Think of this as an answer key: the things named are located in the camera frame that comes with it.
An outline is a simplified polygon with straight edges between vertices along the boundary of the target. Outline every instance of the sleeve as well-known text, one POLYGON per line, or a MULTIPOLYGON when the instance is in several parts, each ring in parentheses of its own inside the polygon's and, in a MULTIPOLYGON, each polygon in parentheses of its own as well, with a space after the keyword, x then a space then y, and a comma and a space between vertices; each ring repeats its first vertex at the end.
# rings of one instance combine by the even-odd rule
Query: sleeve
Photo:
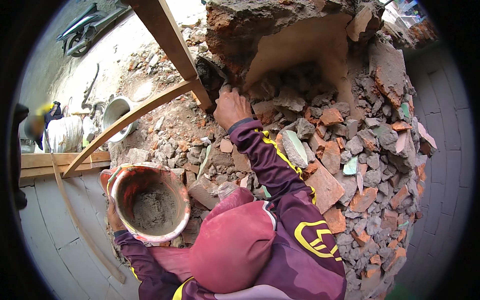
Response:
POLYGON ((319 265, 345 277, 332 232, 314 205, 315 189, 305 184, 301 169, 290 163, 262 128, 258 120, 242 123, 230 139, 240 153, 247 154, 259 183, 272 195, 288 235, 319 265))
POLYGON ((252 119, 238 125, 231 132, 230 139, 238 152, 248 156, 258 182, 272 196, 270 200, 277 204, 283 195, 300 190, 307 192, 310 201, 314 200, 314 189, 303 181, 301 169, 290 163, 269 138, 268 131, 262 129, 262 123, 252 119))
POLYGON ((170 300, 181 285, 177 276, 158 265, 144 244, 129 232, 115 238, 121 253, 128 259, 133 274, 141 281, 138 288, 140 300, 170 300))

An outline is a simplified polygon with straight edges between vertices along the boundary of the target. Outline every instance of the maroon hoodie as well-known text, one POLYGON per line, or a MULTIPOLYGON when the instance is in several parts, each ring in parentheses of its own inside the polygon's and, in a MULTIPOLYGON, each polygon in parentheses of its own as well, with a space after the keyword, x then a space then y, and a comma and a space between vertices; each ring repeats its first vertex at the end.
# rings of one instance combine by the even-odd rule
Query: maroon hoodie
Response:
POLYGON ((245 119, 229 130, 240 153, 247 154, 258 181, 276 205, 276 236, 271 259, 251 288, 213 293, 191 277, 183 284, 166 272, 141 241, 116 233, 115 242, 141 280, 140 299, 343 299, 347 281, 335 240, 314 205, 315 191, 262 131, 260 121, 245 119))

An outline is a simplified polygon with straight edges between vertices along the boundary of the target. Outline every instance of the mortar bucket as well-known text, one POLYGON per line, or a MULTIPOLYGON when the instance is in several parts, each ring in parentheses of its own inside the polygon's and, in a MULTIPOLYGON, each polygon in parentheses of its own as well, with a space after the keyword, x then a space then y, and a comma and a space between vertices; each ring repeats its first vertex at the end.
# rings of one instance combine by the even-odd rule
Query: mortar bucket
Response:
POLYGON ((108 191, 113 198, 120 219, 137 240, 163 243, 176 238, 187 226, 190 198, 183 182, 168 167, 151 162, 124 164, 112 170, 103 170, 100 180, 105 193, 108 191), (174 196, 175 209, 171 215, 172 226, 161 228, 153 235, 133 223, 133 206, 138 194, 151 191, 159 184, 174 196))
MULTIPOLYGON (((113 98, 112 101, 105 107, 102 120, 102 131, 105 131, 123 115, 133 110, 134 105, 130 99, 125 96, 118 96, 113 98)), ((135 120, 133 123, 130 123, 125 130, 117 132, 112 136, 108 141, 117 143, 123 141, 127 135, 134 132, 138 127, 138 120, 135 120)))

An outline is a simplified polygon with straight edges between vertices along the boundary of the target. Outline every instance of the motorcycle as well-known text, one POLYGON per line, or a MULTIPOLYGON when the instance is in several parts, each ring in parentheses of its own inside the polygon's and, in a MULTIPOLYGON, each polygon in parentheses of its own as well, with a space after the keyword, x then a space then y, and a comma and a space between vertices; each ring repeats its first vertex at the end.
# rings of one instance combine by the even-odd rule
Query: motorcycle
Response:
POLYGON ((127 12, 130 8, 122 0, 115 0, 116 9, 107 14, 96 7, 96 3, 90 4, 87 9, 71 21, 65 30, 56 38, 57 42, 63 41, 63 55, 81 57, 92 46, 92 41, 108 24, 127 12))

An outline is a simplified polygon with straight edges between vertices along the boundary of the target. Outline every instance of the hand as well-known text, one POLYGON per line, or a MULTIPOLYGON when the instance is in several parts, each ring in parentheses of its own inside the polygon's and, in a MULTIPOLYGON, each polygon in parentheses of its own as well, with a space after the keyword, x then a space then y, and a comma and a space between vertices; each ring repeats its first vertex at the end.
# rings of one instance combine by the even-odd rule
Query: hand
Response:
POLYGON ((108 223, 112 227, 113 232, 127 229, 117 214, 117 210, 115 209, 115 204, 113 203, 111 196, 108 196, 107 219, 108 223))
POLYGON ((232 89, 228 84, 220 89, 220 98, 216 103, 213 116, 226 131, 236 122, 252 117, 250 103, 244 96, 239 95, 237 88, 232 89))

